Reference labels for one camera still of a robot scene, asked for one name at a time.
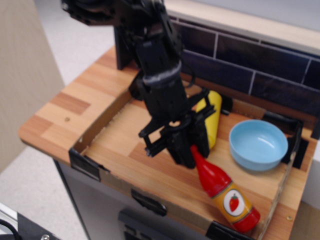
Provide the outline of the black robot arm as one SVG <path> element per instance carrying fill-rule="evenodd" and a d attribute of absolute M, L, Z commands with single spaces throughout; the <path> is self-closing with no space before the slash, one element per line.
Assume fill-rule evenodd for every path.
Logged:
<path fill-rule="evenodd" d="M 88 26 L 113 26 L 139 67 L 132 81 L 131 95 L 144 101 L 151 121 L 139 136 L 146 153 L 156 156 L 168 150 L 178 165 L 196 166 L 193 150 L 208 156 L 205 120 L 214 113 L 209 101 L 195 112 L 193 107 L 207 100 L 209 91 L 187 96 L 181 79 L 183 43 L 161 0 L 63 0 L 62 9 Z"/>

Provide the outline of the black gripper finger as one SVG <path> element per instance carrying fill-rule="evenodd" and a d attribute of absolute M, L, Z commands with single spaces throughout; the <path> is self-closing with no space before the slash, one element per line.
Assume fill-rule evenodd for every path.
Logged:
<path fill-rule="evenodd" d="M 168 132 L 166 148 L 177 165 L 195 168 L 196 163 L 190 149 L 188 135 L 185 131 Z"/>
<path fill-rule="evenodd" d="M 196 116 L 193 124 L 194 143 L 198 147 L 198 151 L 204 158 L 207 158 L 210 153 L 209 140 L 205 120 L 202 116 Z"/>

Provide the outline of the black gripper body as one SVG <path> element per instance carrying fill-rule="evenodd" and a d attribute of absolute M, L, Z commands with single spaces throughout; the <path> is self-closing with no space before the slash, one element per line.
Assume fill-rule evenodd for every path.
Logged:
<path fill-rule="evenodd" d="M 167 149 L 168 132 L 185 131 L 190 147 L 196 145 L 194 118 L 202 116 L 205 120 L 214 113 L 214 107 L 208 99 L 208 89 L 203 88 L 199 93 L 187 97 L 180 77 L 156 83 L 140 77 L 138 90 L 151 115 L 151 121 L 139 133 L 145 140 L 148 156 L 154 157 Z"/>

